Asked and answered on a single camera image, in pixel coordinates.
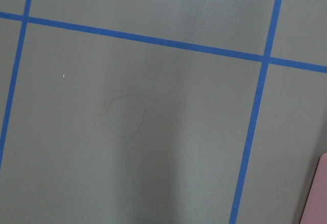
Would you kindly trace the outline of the pink plastic bin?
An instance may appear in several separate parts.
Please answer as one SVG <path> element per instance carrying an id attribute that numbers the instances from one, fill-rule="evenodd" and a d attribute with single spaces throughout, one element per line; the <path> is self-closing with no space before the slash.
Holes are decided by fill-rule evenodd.
<path id="1" fill-rule="evenodd" d="M 320 159 L 301 217 L 301 224 L 326 224 L 326 153 Z"/>

